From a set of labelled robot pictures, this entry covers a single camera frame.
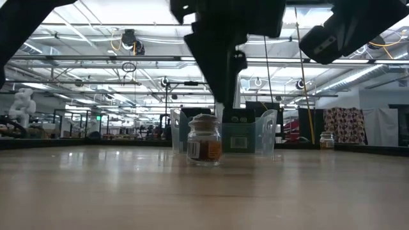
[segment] yellow cable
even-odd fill
[[[371,44],[371,45],[375,45],[375,46],[379,46],[379,47],[390,47],[390,46],[393,46],[393,45],[396,45],[396,44],[399,44],[399,43],[401,43],[401,40],[403,39],[403,37],[401,36],[401,38],[399,39],[399,41],[397,41],[397,42],[394,42],[394,43],[391,43],[391,44],[388,44],[388,45],[382,45],[382,44],[377,44],[377,43],[373,43],[373,42],[369,42],[369,44]]]
[[[120,39],[120,45],[118,46],[118,48],[114,47],[113,41],[111,40],[111,47],[112,47],[114,50],[116,50],[116,51],[120,50],[120,49],[121,49],[121,45],[122,45],[122,34],[121,34],[121,39]]]
[[[300,28],[298,25],[298,15],[297,15],[297,7],[294,7],[295,10],[295,20],[296,20],[296,26],[297,26],[297,35],[298,35],[298,40],[301,40],[300,37]],[[311,140],[313,142],[313,144],[315,144],[315,135],[314,135],[314,128],[313,128],[313,117],[311,116],[311,110],[309,108],[309,101],[308,101],[308,96],[307,96],[307,85],[305,83],[305,73],[304,73],[304,64],[303,64],[303,60],[302,60],[302,52],[301,49],[298,48],[298,50],[300,51],[300,62],[301,62],[301,72],[302,72],[302,83],[304,84],[304,94],[305,94],[305,99],[307,100],[307,108],[308,108],[308,117],[309,117],[309,127],[310,127],[310,131],[311,131]]]
[[[385,50],[385,52],[388,54],[388,56],[389,56],[391,59],[394,59],[394,57],[392,57],[392,55],[390,55],[390,53],[389,53],[389,51],[386,49],[386,47],[383,47],[383,49]]]
[[[268,110],[267,109],[267,106],[263,103],[263,102],[260,102],[263,106],[264,106],[264,108],[266,109],[266,111]]]

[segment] patterned curtain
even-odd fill
[[[336,143],[364,144],[365,128],[362,110],[332,108],[324,111],[325,131],[332,132]]]

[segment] table surface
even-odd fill
[[[276,150],[192,167],[170,148],[0,151],[0,229],[408,229],[409,159]]]

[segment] barcode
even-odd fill
[[[199,158],[200,156],[200,143],[188,142],[187,143],[187,156],[189,158]]]
[[[246,137],[232,137],[230,138],[230,148],[247,148]]]

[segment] glass jar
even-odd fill
[[[187,161],[193,165],[217,166],[222,156],[220,122],[216,116],[200,114],[189,122],[187,136]]]
[[[334,144],[335,140],[332,132],[321,133],[320,146],[322,150],[333,150]]]

